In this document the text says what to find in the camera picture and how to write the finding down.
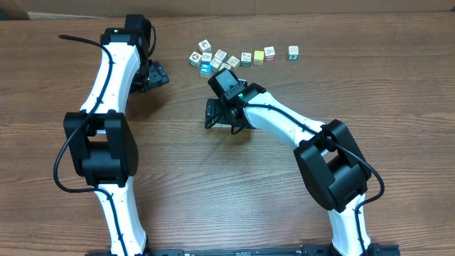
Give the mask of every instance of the letter cube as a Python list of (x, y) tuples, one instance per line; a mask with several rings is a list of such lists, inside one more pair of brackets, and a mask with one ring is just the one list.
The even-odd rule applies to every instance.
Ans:
[(219, 58), (213, 58), (212, 62), (210, 62), (210, 66), (212, 67), (213, 72), (218, 72), (220, 70), (221, 63), (223, 63)]
[(288, 60), (297, 60), (299, 58), (299, 47), (298, 46), (289, 46), (287, 51)]
[(264, 62), (264, 51), (262, 50), (255, 50), (255, 59), (253, 63), (255, 65), (262, 65)]
[(193, 52), (190, 56), (190, 64), (197, 68), (199, 67), (199, 65), (201, 63), (201, 60), (202, 60), (202, 55), (197, 52)]
[(228, 70), (232, 70), (232, 66), (229, 65), (229, 64), (226, 64), (226, 63), (221, 64), (220, 70), (222, 70), (223, 68), (226, 68)]
[(232, 71), (235, 71), (240, 66), (240, 60), (232, 55), (227, 61), (227, 64), (232, 66)]
[(226, 62), (226, 60), (228, 60), (228, 54), (221, 49), (217, 50), (214, 57), (219, 58), (224, 63)]
[(212, 67), (210, 64), (202, 63), (200, 65), (200, 76), (202, 78), (210, 78), (210, 73), (212, 72)]
[(264, 52), (265, 52), (265, 60), (266, 61), (275, 59), (275, 49), (273, 48), (273, 46), (265, 47), (264, 48)]
[(240, 57), (240, 65), (242, 67), (251, 66), (251, 53), (242, 53), (242, 57)]
[(202, 63), (206, 63), (210, 65), (212, 61), (212, 53), (203, 53), (202, 54)]
[(212, 52), (212, 46), (210, 43), (205, 39), (204, 41), (199, 43), (199, 50), (201, 53), (211, 53)]

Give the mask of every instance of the wooden surface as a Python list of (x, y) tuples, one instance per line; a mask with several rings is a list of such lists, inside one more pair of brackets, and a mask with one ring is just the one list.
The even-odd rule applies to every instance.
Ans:
[[(292, 152), (260, 130), (204, 129), (215, 97), (188, 64), (208, 39), (240, 57), (274, 46), (277, 59), (239, 68), (312, 119), (345, 122), (386, 192), (366, 207), (374, 242), (403, 255), (455, 255), (455, 15), (341, 14), (154, 18), (171, 82), (132, 95), (127, 119), (139, 147), (134, 192), (153, 248), (227, 249), (328, 244), (327, 212), (304, 187)], [(107, 250), (95, 195), (52, 179), (100, 61), (97, 41), (123, 19), (0, 22), (0, 255), (83, 255)], [(300, 47), (286, 61), (289, 45)], [(85, 186), (69, 154), (60, 177)], [(373, 178), (367, 196), (378, 191)]]

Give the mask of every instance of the robotic arm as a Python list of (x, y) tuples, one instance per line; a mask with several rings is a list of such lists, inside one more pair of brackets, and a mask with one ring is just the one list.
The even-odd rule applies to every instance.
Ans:
[[(359, 160), (329, 143), (333, 141), (365, 161), (346, 125), (338, 120), (324, 124), (303, 117), (279, 103), (263, 87), (237, 79), (230, 70), (221, 70), (208, 84), (218, 99), (208, 100), (206, 128), (221, 122), (232, 126), (232, 134), (243, 128), (263, 129), (294, 151), (309, 193), (328, 211), (333, 230), (330, 255), (358, 256), (364, 250), (368, 255), (400, 253), (397, 246), (371, 244), (362, 205), (358, 221), (355, 219), (356, 207), (365, 200), (366, 181), (371, 172)], [(338, 156), (326, 163), (322, 156), (337, 149)]]
[[(80, 112), (67, 113), (63, 122), (75, 170), (93, 187), (89, 191), (96, 193), (105, 212), (111, 250), (101, 255), (149, 254), (133, 194), (137, 146), (124, 112), (131, 93), (146, 92), (169, 82), (161, 65), (149, 59), (156, 41), (155, 35), (149, 51), (152, 29), (150, 21), (142, 15), (128, 15), (124, 28), (106, 29), (101, 45), (107, 51), (102, 51), (92, 92)], [(70, 36), (61, 38), (87, 42)], [(107, 141), (88, 139), (96, 134), (106, 134)], [(87, 192), (67, 188), (66, 191)]]

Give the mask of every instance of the yellow cube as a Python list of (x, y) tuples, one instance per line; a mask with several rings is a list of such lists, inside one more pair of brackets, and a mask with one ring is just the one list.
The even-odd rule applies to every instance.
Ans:
[(255, 50), (255, 59), (253, 63), (255, 65), (262, 65), (264, 62), (264, 51), (263, 50)]

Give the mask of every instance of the wooden table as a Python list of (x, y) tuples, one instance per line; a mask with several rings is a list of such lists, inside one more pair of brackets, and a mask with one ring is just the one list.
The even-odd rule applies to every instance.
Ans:
[[(97, 41), (124, 19), (0, 22), (0, 255), (83, 255), (107, 250), (92, 193), (68, 194), (52, 179), (65, 141), (63, 117), (85, 101)], [(139, 217), (152, 248), (228, 249), (328, 244), (327, 212), (304, 187), (294, 155), (260, 130), (204, 129), (215, 97), (188, 64), (208, 39), (240, 57), (274, 46), (277, 59), (239, 68), (280, 102), (312, 119), (337, 118), (384, 178), (366, 207), (372, 241), (403, 255), (455, 254), (455, 15), (338, 14), (153, 18), (171, 82), (129, 98), (139, 147)], [(298, 45), (300, 59), (286, 60)], [(84, 187), (69, 154), (62, 182)], [(371, 179), (368, 196), (378, 191)]]

